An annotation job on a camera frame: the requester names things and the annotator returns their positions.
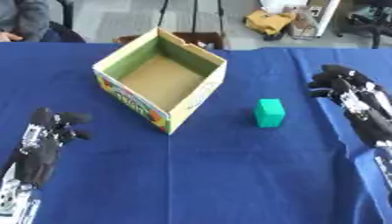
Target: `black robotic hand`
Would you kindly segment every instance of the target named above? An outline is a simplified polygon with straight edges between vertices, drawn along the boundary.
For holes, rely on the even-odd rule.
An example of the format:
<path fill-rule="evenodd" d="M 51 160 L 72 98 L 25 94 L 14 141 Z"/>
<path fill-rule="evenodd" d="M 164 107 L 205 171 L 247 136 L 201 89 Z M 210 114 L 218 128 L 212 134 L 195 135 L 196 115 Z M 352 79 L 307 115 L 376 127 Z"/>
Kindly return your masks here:
<path fill-rule="evenodd" d="M 344 109 L 360 140 L 369 147 L 392 146 L 391 97 L 364 74 L 348 67 L 322 66 L 309 83 L 312 97 L 326 97 Z"/>
<path fill-rule="evenodd" d="M 86 123 L 87 115 L 54 114 L 49 108 L 39 108 L 3 166 L 1 177 L 15 164 L 15 179 L 40 188 L 52 175 L 60 148 L 75 138 L 88 140 L 89 134 L 72 129 L 72 125 Z"/>

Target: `green cube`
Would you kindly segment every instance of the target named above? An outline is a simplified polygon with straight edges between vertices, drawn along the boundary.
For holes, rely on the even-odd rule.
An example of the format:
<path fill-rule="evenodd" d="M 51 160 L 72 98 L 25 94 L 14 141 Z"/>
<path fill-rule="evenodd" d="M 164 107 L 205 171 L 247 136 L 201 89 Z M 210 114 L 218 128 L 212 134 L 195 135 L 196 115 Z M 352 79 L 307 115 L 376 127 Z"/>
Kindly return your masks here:
<path fill-rule="evenodd" d="M 261 99 L 255 108 L 255 119 L 260 128 L 278 127 L 286 113 L 279 99 Z"/>

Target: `box label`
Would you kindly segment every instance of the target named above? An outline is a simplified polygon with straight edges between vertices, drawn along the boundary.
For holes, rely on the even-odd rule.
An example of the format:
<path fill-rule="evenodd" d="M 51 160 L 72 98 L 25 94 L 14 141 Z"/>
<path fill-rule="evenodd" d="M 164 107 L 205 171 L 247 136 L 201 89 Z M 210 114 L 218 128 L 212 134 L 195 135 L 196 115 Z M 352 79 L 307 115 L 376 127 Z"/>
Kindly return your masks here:
<path fill-rule="evenodd" d="M 153 105 L 140 99 L 136 95 L 132 94 L 125 88 L 119 87 L 116 83 L 113 83 L 109 79 L 99 73 L 96 74 L 98 82 L 105 91 L 111 93 L 120 102 L 124 103 L 131 109 L 135 110 L 138 114 L 147 118 L 151 123 L 158 126 L 163 131 L 170 129 L 169 116 L 156 109 Z"/>

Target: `office chair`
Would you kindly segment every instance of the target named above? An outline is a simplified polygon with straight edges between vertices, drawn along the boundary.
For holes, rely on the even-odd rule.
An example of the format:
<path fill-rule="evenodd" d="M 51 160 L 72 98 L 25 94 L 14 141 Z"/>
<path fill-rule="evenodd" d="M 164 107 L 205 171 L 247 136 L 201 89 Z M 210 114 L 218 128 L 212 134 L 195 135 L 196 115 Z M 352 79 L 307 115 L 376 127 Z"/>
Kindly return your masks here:
<path fill-rule="evenodd" d="M 390 15 L 385 12 L 386 7 L 392 7 L 392 0 L 354 0 L 354 3 L 371 6 L 374 17 L 371 19 L 353 14 L 346 19 L 346 25 L 338 30 L 338 37 L 342 37 L 342 33 L 370 34 L 373 39 L 372 48 L 379 48 L 381 35 L 392 37 L 392 21 L 389 21 Z"/>
<path fill-rule="evenodd" d="M 71 0 L 57 0 L 63 10 L 63 24 L 51 21 L 50 27 L 59 34 L 61 42 L 86 43 L 86 41 L 73 31 L 74 26 L 74 2 Z"/>

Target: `box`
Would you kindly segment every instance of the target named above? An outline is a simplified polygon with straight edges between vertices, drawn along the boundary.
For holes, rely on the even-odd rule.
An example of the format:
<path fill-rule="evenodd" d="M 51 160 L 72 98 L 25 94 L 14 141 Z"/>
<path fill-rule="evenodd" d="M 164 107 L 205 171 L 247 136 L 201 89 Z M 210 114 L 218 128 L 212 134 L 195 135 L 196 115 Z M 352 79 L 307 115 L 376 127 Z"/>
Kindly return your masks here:
<path fill-rule="evenodd" d="M 227 62 L 160 28 L 94 65 L 101 87 L 171 134 L 223 82 Z"/>

